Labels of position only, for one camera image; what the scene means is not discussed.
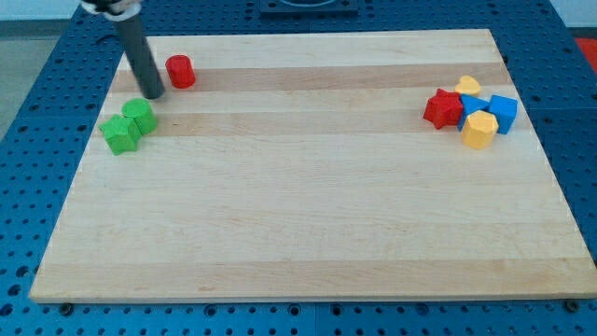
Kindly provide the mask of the white tool mount collar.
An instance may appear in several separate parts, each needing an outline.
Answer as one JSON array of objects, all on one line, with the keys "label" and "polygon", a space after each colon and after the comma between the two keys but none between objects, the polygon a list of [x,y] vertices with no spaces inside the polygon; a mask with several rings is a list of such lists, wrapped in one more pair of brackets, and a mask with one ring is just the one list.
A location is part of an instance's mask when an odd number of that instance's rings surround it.
[{"label": "white tool mount collar", "polygon": [[141,0],[81,0],[81,7],[92,15],[103,15],[110,21],[125,21],[138,15]]}]

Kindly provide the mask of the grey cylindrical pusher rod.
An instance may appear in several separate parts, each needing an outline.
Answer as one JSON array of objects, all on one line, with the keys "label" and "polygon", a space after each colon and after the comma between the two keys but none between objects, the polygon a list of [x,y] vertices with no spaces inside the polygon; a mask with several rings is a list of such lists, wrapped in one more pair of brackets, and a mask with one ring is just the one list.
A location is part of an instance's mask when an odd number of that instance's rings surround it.
[{"label": "grey cylindrical pusher rod", "polygon": [[142,95],[149,100],[160,98],[165,88],[139,15],[115,21],[114,26]]}]

